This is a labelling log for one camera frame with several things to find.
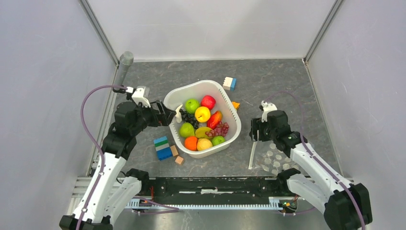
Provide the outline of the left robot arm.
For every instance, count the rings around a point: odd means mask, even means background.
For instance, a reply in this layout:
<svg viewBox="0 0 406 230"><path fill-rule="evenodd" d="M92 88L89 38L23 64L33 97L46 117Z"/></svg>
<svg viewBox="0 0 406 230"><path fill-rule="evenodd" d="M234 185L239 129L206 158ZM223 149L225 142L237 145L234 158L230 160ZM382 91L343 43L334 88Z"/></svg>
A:
<svg viewBox="0 0 406 230"><path fill-rule="evenodd" d="M114 222L135 195L150 190L145 171L129 170L120 187L112 192L116 178L136 145L136 136L147 127L169 126L176 111L162 101L143 107L141 103L124 102L117 106L114 122L102 142L102 155L91 182L73 214L64 215L59 223L63 230L112 230Z"/></svg>

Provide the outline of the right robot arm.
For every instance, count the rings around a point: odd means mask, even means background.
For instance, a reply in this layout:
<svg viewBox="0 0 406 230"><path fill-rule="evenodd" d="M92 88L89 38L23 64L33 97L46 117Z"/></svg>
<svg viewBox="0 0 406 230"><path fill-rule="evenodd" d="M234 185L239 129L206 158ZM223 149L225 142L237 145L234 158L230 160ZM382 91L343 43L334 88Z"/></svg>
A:
<svg viewBox="0 0 406 230"><path fill-rule="evenodd" d="M251 120L252 141L272 141L277 150L296 162L312 178L308 180L299 170L283 170L277 175L277 191L291 193L307 200L323 214L332 230L365 229L372 223L372 208L368 189L343 177L313 149L308 140L292 131L288 115L282 110L264 112Z"/></svg>

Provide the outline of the yellow apple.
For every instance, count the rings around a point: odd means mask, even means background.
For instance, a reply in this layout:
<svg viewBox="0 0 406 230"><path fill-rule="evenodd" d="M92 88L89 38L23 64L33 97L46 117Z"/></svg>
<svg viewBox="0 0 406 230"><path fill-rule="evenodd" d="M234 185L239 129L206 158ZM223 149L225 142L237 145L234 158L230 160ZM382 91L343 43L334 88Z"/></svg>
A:
<svg viewBox="0 0 406 230"><path fill-rule="evenodd" d="M195 111L194 116L199 123L205 123L211 117L211 111L207 107L201 106Z"/></svg>

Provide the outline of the clear dotted zip bag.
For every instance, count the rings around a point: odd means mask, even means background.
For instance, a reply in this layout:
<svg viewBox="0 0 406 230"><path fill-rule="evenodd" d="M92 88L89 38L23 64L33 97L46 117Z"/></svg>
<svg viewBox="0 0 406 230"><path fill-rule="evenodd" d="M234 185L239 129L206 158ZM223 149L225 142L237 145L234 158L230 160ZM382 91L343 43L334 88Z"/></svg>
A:
<svg viewBox="0 0 406 230"><path fill-rule="evenodd" d="M254 141L250 152L248 169L263 170L276 176L288 169L300 170L300 167L282 151L278 150L273 141Z"/></svg>

